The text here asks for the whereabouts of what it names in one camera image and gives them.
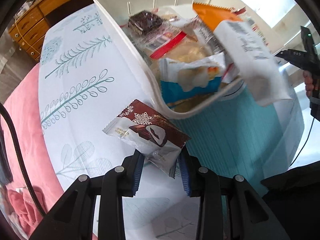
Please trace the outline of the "person's right hand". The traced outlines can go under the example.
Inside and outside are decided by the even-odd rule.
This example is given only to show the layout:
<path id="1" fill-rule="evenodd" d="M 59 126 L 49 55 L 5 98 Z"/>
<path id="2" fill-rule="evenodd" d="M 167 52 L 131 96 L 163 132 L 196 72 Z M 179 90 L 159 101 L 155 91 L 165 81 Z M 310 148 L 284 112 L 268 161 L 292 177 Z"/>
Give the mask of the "person's right hand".
<path id="1" fill-rule="evenodd" d="M 303 71 L 306 96 L 309 98 L 313 92 L 319 91 L 319 79 L 313 80 L 312 74 L 306 70 Z"/>

